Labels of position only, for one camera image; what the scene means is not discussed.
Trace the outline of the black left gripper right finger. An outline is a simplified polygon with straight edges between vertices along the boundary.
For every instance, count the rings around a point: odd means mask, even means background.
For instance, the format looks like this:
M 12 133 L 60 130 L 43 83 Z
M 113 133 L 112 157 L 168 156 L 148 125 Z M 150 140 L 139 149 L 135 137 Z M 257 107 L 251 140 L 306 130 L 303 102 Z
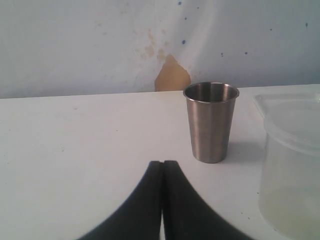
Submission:
M 178 162 L 163 163 L 162 214 L 167 240 L 244 240 L 190 184 Z

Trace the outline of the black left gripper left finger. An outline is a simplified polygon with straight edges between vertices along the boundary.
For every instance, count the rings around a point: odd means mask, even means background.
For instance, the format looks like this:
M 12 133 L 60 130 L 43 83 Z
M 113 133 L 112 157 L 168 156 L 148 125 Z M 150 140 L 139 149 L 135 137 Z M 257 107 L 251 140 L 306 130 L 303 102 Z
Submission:
M 151 161 L 129 197 L 81 240 L 158 240 L 162 220 L 162 162 Z

